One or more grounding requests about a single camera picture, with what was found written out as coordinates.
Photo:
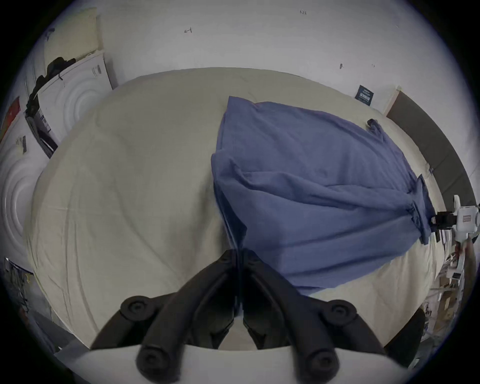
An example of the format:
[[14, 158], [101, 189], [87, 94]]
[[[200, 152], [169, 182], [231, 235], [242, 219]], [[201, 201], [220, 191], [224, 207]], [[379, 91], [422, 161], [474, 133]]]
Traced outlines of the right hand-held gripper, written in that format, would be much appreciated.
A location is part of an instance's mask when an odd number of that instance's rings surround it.
[[453, 211], [438, 212], [430, 220], [433, 231], [452, 231], [455, 242], [473, 240], [479, 235], [480, 212], [479, 206], [463, 206], [460, 196], [453, 195]]

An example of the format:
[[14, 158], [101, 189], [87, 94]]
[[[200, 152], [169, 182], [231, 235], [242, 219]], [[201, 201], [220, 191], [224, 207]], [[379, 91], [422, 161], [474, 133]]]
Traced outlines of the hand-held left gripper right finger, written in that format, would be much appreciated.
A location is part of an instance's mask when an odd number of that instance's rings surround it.
[[387, 355], [353, 304], [304, 296], [253, 251], [240, 257], [243, 325], [258, 350], [292, 347], [302, 383], [328, 383], [337, 375], [335, 349]]

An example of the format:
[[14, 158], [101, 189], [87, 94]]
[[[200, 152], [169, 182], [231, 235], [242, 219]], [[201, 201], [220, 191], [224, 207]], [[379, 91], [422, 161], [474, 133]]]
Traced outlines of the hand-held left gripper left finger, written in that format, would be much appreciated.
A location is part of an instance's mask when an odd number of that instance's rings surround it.
[[180, 377], [185, 345], [217, 350], [239, 311], [237, 252], [227, 250], [177, 292], [132, 296], [96, 336], [91, 350], [139, 345], [135, 364], [153, 383]]

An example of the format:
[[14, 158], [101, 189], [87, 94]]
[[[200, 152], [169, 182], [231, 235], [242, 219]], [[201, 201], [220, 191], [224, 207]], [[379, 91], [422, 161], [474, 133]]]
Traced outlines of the person's right hand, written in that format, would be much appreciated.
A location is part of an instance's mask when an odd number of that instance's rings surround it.
[[474, 243], [471, 237], [467, 237], [467, 239], [465, 239], [462, 242], [457, 242], [456, 251], [459, 255], [464, 255], [465, 266], [467, 264], [474, 265], [474, 266], [477, 265]]

